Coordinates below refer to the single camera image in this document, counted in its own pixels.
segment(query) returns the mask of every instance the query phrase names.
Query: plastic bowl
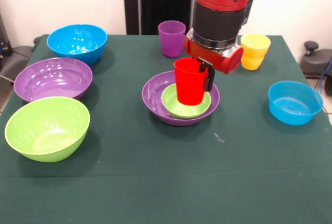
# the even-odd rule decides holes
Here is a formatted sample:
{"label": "plastic bowl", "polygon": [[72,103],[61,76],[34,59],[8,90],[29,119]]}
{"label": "plastic bowl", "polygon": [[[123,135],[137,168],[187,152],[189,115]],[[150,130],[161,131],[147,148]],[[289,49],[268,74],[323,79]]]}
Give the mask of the plastic bowl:
{"label": "plastic bowl", "polygon": [[107,41],[107,33],[94,25],[73,24],[60,28],[47,38],[47,46],[58,57],[81,60],[89,66],[97,62]]}
{"label": "plastic bowl", "polygon": [[280,81],[269,89],[270,112],[283,123],[307,124],[322,107],[322,97],[308,85],[296,81]]}
{"label": "plastic bowl", "polygon": [[213,84],[212,90],[210,91],[211,105],[208,110],[203,113],[200,117],[194,119],[178,119],[174,118],[169,111],[164,107],[161,95],[165,88],[175,83],[175,72],[167,71],[152,77],[145,83],[142,89],[142,99],[146,107],[161,121],[184,127],[193,125],[201,122],[210,116],[214,110],[218,107],[220,101],[219,91],[217,86]]}
{"label": "plastic bowl", "polygon": [[82,143],[90,123],[88,109],[68,97],[49,97],[17,110],[5,127],[8,145],[39,162],[58,162]]}
{"label": "plastic bowl", "polygon": [[194,119],[205,113],[211,105],[209,93],[205,93],[203,101],[199,105],[188,106],[181,104],[177,99],[176,84],[168,86],[161,95],[161,100],[167,111],[179,119]]}
{"label": "plastic bowl", "polygon": [[92,82],[91,68],[70,58],[51,58],[26,67],[15,79],[15,93],[31,102],[50,96],[80,99]]}

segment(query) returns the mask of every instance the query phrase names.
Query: yellow cup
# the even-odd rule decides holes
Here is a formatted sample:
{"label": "yellow cup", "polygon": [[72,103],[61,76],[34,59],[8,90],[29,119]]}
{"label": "yellow cup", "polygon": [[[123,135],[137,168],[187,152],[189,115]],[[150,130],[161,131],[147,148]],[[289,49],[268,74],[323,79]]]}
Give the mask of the yellow cup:
{"label": "yellow cup", "polygon": [[271,45],[271,40],[260,34],[248,34],[241,37],[243,56],[241,65],[247,70],[256,70],[264,60]]}

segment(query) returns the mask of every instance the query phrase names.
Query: blue cable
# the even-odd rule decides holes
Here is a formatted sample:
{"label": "blue cable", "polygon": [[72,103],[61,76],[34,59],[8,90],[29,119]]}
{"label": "blue cable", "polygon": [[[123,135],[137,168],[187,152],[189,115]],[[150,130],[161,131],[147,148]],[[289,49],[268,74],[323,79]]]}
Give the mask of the blue cable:
{"label": "blue cable", "polygon": [[332,58],[329,60],[326,69],[324,70],[324,72],[322,73],[321,77],[320,77],[320,93],[322,93],[322,88],[323,88],[323,78],[326,75],[326,73],[329,71],[330,67],[332,65]]}

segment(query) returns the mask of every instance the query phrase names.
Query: red cup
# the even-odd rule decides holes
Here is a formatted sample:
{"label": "red cup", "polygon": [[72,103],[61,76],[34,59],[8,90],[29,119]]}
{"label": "red cup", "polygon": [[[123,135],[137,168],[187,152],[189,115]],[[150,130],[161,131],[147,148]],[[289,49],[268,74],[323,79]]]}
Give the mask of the red cup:
{"label": "red cup", "polygon": [[184,105],[195,106],[203,101],[208,72],[199,72],[200,66],[194,58],[174,62],[177,100]]}

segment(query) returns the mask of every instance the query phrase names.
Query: purple bowl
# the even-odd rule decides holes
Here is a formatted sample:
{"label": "purple bowl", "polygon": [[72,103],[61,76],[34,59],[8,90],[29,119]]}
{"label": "purple bowl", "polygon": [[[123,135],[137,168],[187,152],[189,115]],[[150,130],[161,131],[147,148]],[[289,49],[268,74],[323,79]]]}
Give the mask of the purple bowl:
{"label": "purple bowl", "polygon": [[51,58],[26,67],[16,77],[15,93],[31,102],[45,97],[80,99],[92,82],[91,68],[76,59]]}
{"label": "purple bowl", "polygon": [[142,98],[144,104],[150,111],[156,115],[161,121],[177,126],[187,126],[200,122],[209,116],[218,106],[220,95],[216,85],[213,84],[210,92],[211,105],[208,110],[200,117],[196,119],[177,119],[174,118],[164,107],[161,101],[161,95],[166,87],[175,83],[175,72],[167,71],[152,77],[147,83],[145,83],[142,90]]}

